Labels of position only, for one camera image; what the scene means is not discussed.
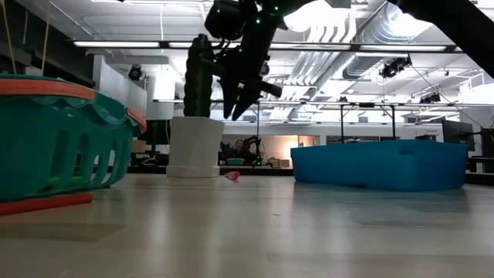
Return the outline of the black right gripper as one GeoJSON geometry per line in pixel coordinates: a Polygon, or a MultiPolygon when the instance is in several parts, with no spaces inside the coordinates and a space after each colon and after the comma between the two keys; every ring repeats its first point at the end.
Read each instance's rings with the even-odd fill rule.
{"type": "Polygon", "coordinates": [[[214,55],[215,72],[222,78],[224,100],[223,117],[238,120],[258,99],[259,90],[280,93],[262,84],[261,72],[269,60],[269,47],[279,27],[283,27],[281,15],[212,15],[211,35],[231,42],[242,41],[234,49],[223,48],[214,55]],[[238,97],[238,83],[253,85],[255,89],[243,88],[238,97]]]}

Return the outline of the green pen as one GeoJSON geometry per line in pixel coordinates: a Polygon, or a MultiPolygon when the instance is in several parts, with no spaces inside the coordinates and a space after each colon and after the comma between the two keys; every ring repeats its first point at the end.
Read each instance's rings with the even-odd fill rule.
{"type": "Polygon", "coordinates": [[[49,191],[69,190],[76,187],[81,181],[80,176],[74,176],[70,180],[63,181],[61,177],[53,177],[47,180],[44,189],[49,191]]]}

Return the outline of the red pencil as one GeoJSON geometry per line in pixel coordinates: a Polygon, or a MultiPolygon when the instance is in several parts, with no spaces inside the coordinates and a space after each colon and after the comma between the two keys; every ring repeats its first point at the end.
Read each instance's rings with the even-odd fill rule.
{"type": "Polygon", "coordinates": [[[49,198],[34,198],[18,202],[0,203],[0,216],[56,209],[72,205],[83,205],[93,201],[93,194],[63,195],[49,198]]]}

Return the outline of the green cactus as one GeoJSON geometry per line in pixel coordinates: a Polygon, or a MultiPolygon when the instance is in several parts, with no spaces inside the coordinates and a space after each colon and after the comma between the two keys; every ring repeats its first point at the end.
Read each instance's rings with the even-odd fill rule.
{"type": "Polygon", "coordinates": [[[208,37],[200,33],[188,49],[184,83],[184,115],[186,117],[210,117],[213,75],[201,63],[212,59],[214,53],[208,37]]]}

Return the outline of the white plant pot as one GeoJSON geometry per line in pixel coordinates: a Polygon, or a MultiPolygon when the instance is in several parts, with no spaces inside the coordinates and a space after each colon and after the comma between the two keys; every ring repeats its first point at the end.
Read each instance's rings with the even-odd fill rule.
{"type": "Polygon", "coordinates": [[[167,176],[218,177],[218,153],[224,128],[223,122],[206,117],[173,117],[167,176]]]}

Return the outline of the LED light strip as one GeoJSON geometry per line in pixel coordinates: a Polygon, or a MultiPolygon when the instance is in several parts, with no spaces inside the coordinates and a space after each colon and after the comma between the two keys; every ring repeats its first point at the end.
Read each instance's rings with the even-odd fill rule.
{"type": "Polygon", "coordinates": [[[361,46],[360,50],[365,51],[398,51],[398,52],[427,52],[427,51],[443,51],[445,50],[445,46],[376,46],[376,45],[365,45],[361,46]]]}
{"type": "Polygon", "coordinates": [[[75,41],[78,47],[86,48],[159,48],[158,42],[118,42],[118,41],[75,41]]]}
{"type": "MultiPolygon", "coordinates": [[[[192,42],[169,42],[168,46],[170,49],[188,49],[192,45],[192,42]]],[[[227,47],[228,49],[234,49],[240,46],[239,42],[225,43],[222,47],[227,47]]]]}

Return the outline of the black monitor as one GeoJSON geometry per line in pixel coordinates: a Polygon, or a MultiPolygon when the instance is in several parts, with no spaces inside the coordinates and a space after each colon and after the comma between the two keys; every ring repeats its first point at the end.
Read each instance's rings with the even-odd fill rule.
{"type": "Polygon", "coordinates": [[[475,150],[474,132],[471,124],[442,120],[443,139],[445,143],[464,144],[469,151],[475,150]]]}
{"type": "Polygon", "coordinates": [[[169,144],[170,136],[170,120],[148,120],[147,130],[138,139],[149,145],[166,145],[169,144]]]}

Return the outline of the black metal stand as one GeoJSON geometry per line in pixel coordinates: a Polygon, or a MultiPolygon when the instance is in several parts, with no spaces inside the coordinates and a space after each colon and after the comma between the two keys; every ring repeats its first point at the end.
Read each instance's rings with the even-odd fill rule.
{"type": "Polygon", "coordinates": [[[358,108],[365,108],[365,109],[370,109],[370,108],[379,108],[384,112],[385,115],[389,116],[391,118],[391,126],[392,126],[392,140],[396,141],[397,140],[397,135],[396,135],[396,105],[395,104],[389,104],[389,103],[372,103],[372,102],[364,102],[364,103],[356,103],[356,102],[349,102],[349,103],[341,103],[340,104],[340,143],[345,144],[345,139],[344,139],[344,116],[345,113],[343,112],[345,106],[351,106],[351,109],[358,107],[358,108]]]}

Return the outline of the blue plastic tray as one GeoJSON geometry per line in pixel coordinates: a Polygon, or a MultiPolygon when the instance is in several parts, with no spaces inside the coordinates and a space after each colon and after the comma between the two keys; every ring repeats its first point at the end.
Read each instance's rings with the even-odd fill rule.
{"type": "Polygon", "coordinates": [[[297,182],[394,192],[430,192],[465,184],[468,147],[398,140],[290,150],[297,182]]]}

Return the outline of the teal basket orange rim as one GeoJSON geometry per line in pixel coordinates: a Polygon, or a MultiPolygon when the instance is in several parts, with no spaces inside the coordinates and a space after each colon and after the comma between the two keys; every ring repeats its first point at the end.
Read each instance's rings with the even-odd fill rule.
{"type": "Polygon", "coordinates": [[[139,113],[89,87],[0,74],[0,202],[109,188],[146,129],[139,113]],[[49,178],[74,176],[74,188],[44,189],[49,178]]]}

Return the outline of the black aluminium frame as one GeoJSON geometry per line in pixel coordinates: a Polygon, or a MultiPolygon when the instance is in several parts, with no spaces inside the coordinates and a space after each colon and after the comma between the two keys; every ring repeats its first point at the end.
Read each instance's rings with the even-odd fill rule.
{"type": "MultiPolygon", "coordinates": [[[[262,168],[262,167],[220,167],[220,174],[237,171],[240,175],[248,176],[293,176],[293,169],[290,168],[262,168]]],[[[127,169],[131,174],[157,174],[165,175],[166,167],[141,167],[129,166],[127,169]]],[[[467,173],[465,183],[469,185],[483,185],[494,188],[494,174],[467,173]]]]}

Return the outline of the silver ceiling duct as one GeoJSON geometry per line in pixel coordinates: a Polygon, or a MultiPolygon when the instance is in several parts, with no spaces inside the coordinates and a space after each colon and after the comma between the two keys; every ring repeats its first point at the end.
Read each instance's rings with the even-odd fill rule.
{"type": "MultiPolygon", "coordinates": [[[[355,42],[363,44],[405,44],[431,27],[431,23],[404,14],[396,5],[386,3],[355,36],[355,42]]],[[[383,56],[353,54],[342,77],[357,80],[383,60],[383,56]]]]}

